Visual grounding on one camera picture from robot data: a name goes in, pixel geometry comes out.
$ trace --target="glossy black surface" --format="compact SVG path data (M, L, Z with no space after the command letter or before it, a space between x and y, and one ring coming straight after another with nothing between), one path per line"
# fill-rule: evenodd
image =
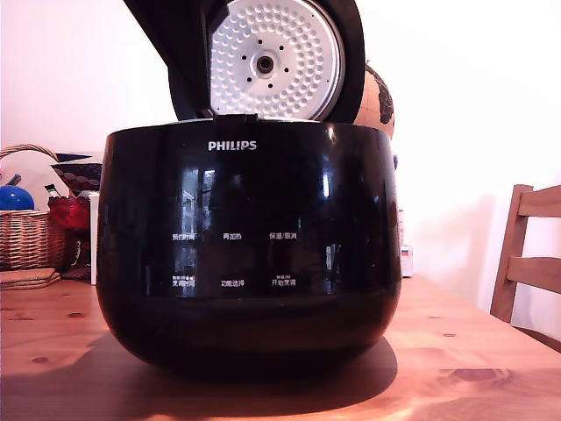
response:
M389 138L244 116L113 133L98 247L103 314L139 358L218 378L329 372L397 305Z

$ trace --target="basket handle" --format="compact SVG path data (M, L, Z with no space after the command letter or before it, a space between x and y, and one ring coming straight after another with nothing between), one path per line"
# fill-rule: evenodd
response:
M56 156L56 153L47 149L46 147L39 146L39 145L31 145L31 144L24 144L24 145L14 145L5 147L0 151L0 160L12 153L21 152L21 151L36 151L44 153L45 155L50 156L55 161L59 162L59 158Z

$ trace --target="wooden table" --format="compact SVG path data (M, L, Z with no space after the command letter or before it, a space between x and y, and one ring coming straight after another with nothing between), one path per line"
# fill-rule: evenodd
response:
M2 294L2 420L561 420L561 354L422 279L385 338L327 380L212 384L111 336L95 287Z

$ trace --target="blue ball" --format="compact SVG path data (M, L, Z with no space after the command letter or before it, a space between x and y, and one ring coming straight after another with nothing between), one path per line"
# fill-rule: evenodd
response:
M33 197L18 186L0 187L0 211L26 211L35 209Z

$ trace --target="white box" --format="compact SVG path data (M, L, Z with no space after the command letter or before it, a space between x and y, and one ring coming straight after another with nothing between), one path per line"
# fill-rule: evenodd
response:
M413 247L401 246L401 276L410 278L413 276Z

